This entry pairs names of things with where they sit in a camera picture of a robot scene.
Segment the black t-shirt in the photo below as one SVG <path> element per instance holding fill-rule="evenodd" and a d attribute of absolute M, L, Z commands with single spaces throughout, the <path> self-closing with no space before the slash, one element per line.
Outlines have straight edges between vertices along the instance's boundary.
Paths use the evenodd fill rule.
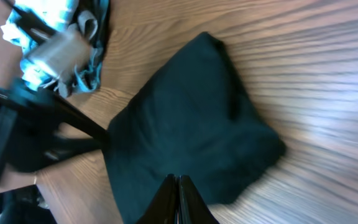
<path fill-rule="evenodd" d="M 229 204 L 286 150 L 224 44 L 206 32 L 152 75 L 108 133 L 103 156 L 125 223 L 144 214 L 169 174 L 188 175 L 208 205 Z"/>

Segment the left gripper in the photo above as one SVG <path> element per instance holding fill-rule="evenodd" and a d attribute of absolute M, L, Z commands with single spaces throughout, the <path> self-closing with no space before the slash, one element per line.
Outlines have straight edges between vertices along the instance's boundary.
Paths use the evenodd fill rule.
<path fill-rule="evenodd" d="M 54 137 L 56 115 L 92 138 Z M 110 143 L 108 132 L 48 90 L 33 91 L 16 80 L 10 89 L 0 88 L 0 181 L 7 165 L 31 173 Z"/>

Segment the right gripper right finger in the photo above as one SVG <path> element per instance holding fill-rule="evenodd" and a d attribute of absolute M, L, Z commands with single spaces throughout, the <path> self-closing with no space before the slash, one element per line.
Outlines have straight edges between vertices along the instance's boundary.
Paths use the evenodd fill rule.
<path fill-rule="evenodd" d="M 219 224 L 187 175 L 178 178 L 180 224 Z"/>

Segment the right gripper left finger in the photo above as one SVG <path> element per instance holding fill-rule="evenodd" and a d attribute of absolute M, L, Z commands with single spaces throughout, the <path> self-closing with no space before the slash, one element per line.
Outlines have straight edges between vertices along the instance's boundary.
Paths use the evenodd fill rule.
<path fill-rule="evenodd" d="M 166 176 L 145 213 L 136 224 L 177 224 L 178 184 L 173 174 Z"/>

